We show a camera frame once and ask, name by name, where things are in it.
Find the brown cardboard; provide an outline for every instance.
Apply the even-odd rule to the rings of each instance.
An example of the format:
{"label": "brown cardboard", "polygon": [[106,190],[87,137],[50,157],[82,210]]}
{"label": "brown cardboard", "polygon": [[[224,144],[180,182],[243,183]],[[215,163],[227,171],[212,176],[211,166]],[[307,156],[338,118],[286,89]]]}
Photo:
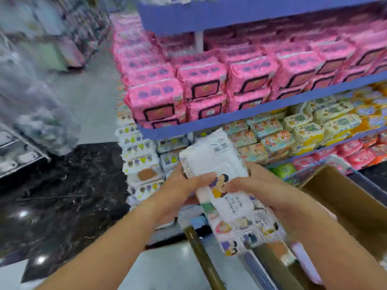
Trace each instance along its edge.
{"label": "brown cardboard", "polygon": [[[387,253],[387,208],[336,168],[319,168],[300,189],[334,213],[337,221],[376,260]],[[311,282],[297,264],[290,265],[288,270],[305,290],[325,289]]]}

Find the white package with cartoon print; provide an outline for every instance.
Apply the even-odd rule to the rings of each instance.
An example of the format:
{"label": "white package with cartoon print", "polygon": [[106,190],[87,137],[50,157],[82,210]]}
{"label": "white package with cartoon print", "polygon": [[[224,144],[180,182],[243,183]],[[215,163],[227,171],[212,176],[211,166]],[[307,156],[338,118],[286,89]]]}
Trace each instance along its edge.
{"label": "white package with cartoon print", "polygon": [[218,174],[210,186],[199,189],[196,195],[200,203],[210,201],[223,221],[230,223],[252,214],[254,205],[246,193],[222,191],[226,182],[247,177],[248,172],[221,128],[181,151],[180,161],[188,178],[214,171]]}

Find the cardboard box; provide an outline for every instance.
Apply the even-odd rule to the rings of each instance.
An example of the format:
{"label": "cardboard box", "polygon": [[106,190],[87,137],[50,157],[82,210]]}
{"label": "cardboard box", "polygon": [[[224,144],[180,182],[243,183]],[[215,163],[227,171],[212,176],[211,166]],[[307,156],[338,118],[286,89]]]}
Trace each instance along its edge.
{"label": "cardboard box", "polygon": [[[308,178],[300,187],[303,192],[337,216],[337,221],[346,229],[375,259],[380,262],[387,253],[387,207],[382,205],[363,188],[351,179],[341,174],[336,168],[324,165]],[[268,258],[263,252],[269,250],[260,248],[262,253],[255,252],[263,262],[267,272],[276,282],[278,261]],[[287,270],[302,285],[304,290],[325,289],[309,280],[297,263]],[[287,281],[277,281],[284,289],[289,290]]]}

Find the forearm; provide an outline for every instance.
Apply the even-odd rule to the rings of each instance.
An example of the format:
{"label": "forearm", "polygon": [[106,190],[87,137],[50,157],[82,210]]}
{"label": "forearm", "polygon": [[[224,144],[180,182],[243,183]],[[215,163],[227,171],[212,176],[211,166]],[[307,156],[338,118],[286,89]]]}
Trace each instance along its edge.
{"label": "forearm", "polygon": [[286,213],[285,223],[296,232],[328,290],[385,289],[385,270],[316,201],[300,195],[299,206]]}
{"label": "forearm", "polygon": [[38,290],[116,290],[144,250],[158,217],[152,201],[138,206],[48,277]]}

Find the hand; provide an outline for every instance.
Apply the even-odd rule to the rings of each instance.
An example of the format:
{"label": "hand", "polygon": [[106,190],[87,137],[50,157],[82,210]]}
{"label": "hand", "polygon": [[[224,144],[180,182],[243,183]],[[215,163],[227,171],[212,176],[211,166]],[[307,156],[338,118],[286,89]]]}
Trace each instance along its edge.
{"label": "hand", "polygon": [[253,163],[244,163],[249,170],[249,177],[238,177],[225,185],[227,192],[244,191],[252,194],[264,205],[270,206],[275,213],[299,205],[305,194],[285,183],[264,167]]}
{"label": "hand", "polygon": [[199,188],[210,185],[216,177],[217,174],[211,172],[187,179],[179,162],[162,187],[149,199],[144,200],[143,204],[152,204],[150,209],[153,213],[157,213],[157,225],[169,223],[177,216],[183,205],[198,204],[196,196],[189,196]]}

